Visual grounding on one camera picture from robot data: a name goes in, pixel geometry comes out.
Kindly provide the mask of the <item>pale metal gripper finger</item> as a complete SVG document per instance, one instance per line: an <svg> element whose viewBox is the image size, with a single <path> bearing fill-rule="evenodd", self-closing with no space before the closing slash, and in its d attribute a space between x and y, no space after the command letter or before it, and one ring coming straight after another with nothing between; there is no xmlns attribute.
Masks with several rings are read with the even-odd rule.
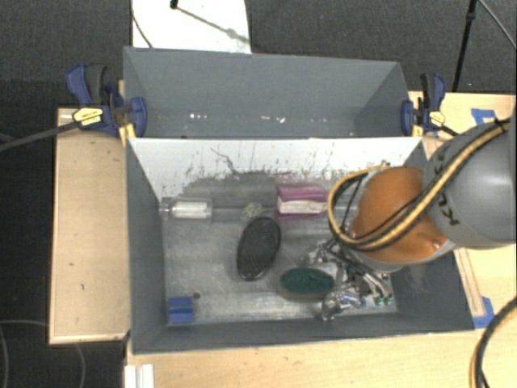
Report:
<svg viewBox="0 0 517 388"><path fill-rule="evenodd" d="M357 302L357 297L347 290L335 290L328 293L321 305L321 318L328 322L334 319L336 314L340 314L349 309Z"/></svg>
<svg viewBox="0 0 517 388"><path fill-rule="evenodd" d="M338 259L325 247L323 242L320 242L305 252L303 262L305 266L323 266L336 264Z"/></svg>

